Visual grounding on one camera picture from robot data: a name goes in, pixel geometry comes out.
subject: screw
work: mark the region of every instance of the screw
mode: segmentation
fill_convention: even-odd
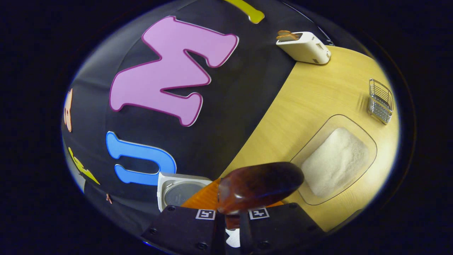
[[[265,250],[265,249],[268,249],[269,246],[270,246],[270,243],[268,241],[262,241],[258,244],[258,249]]]
[[[200,250],[206,250],[207,244],[205,244],[205,243],[197,243],[197,248],[199,248]]]

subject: black fabric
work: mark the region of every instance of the black fabric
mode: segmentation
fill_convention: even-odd
[[[90,184],[85,184],[84,193],[97,210],[117,226],[134,236],[141,235],[151,221],[160,213],[159,209],[154,206],[140,208],[141,202],[139,201],[129,201],[134,206],[138,206],[138,209],[120,203],[114,196],[111,196],[112,203],[110,203],[106,200],[105,192]]]
[[[311,31],[322,41],[327,38],[312,23],[280,1],[248,0],[266,17],[252,24],[233,5],[225,1],[180,0],[163,5],[137,18],[101,43],[76,74],[71,88],[72,132],[62,121],[63,139],[74,156],[90,170],[100,185],[86,178],[85,195],[97,209],[133,235],[140,235],[159,214],[155,186],[123,183],[114,165],[140,172],[156,172],[156,164],[130,157],[113,159],[106,148],[105,135],[113,131],[121,140],[155,146],[175,159],[178,173],[216,179],[247,141],[274,100],[295,62],[275,46],[278,30]],[[203,107],[191,127],[177,118],[139,107],[125,106],[113,112],[108,103],[114,76],[126,68],[156,60],[157,55],[141,41],[141,35],[161,18],[177,19],[204,26],[224,34],[233,33],[240,42],[224,65],[206,66],[200,56],[191,56],[209,73],[207,86],[173,89],[172,93],[203,95]],[[336,38],[329,28],[324,32]],[[341,40],[335,40],[338,46]],[[358,49],[348,41],[346,48]],[[106,201],[109,193],[113,204]]]

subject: white sand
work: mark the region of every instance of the white sand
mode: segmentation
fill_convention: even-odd
[[[368,161],[368,148],[340,127],[302,164],[302,172],[313,194],[327,197],[354,181]]]

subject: foam letter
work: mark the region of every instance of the foam letter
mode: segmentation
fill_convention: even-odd
[[[225,1],[236,6],[245,14],[247,14],[247,16],[249,16],[250,22],[254,24],[258,24],[260,21],[264,19],[264,13],[262,11],[253,8],[253,6],[244,2],[243,0],[225,0]]]
[[[107,132],[106,136],[107,150],[115,159],[119,159],[121,156],[141,158],[156,162],[159,166],[159,171],[154,174],[135,172],[127,170],[123,166],[116,164],[115,172],[118,178],[125,183],[139,183],[144,185],[157,185],[157,179],[159,172],[165,173],[176,173],[176,163],[173,157],[166,151],[147,146],[143,144],[122,141],[116,137],[112,131]]]
[[[72,152],[71,148],[68,147],[67,150],[69,151],[69,154],[71,155],[71,158],[72,160],[74,161],[74,164],[76,165],[77,169],[85,174],[88,178],[92,179],[95,183],[99,184],[99,182],[96,180],[96,178],[93,176],[93,174],[90,172],[90,170],[88,169],[85,169],[82,165],[82,163],[80,163],[80,161],[74,157],[74,153]]]
[[[72,132],[71,123],[71,105],[72,105],[72,89],[67,93],[66,100],[64,101],[64,123],[66,124],[67,130]]]
[[[119,72],[112,82],[110,107],[114,111],[124,105],[148,108],[176,116],[181,125],[191,126],[201,110],[202,96],[191,93],[183,97],[164,90],[209,84],[211,77],[187,51],[204,57],[209,67],[216,68],[230,57],[239,38],[169,16],[148,28],[142,40],[160,59]]]

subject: pink letter m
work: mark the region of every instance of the pink letter m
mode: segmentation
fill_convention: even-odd
[[[110,89],[110,107],[114,111],[124,105],[143,107],[176,116],[181,125],[191,126],[200,113],[203,97],[199,93],[183,97],[165,90],[209,84],[211,77],[187,51],[204,57],[209,67],[216,68],[233,53],[239,37],[169,16],[148,28],[142,40],[159,60],[119,72]]]

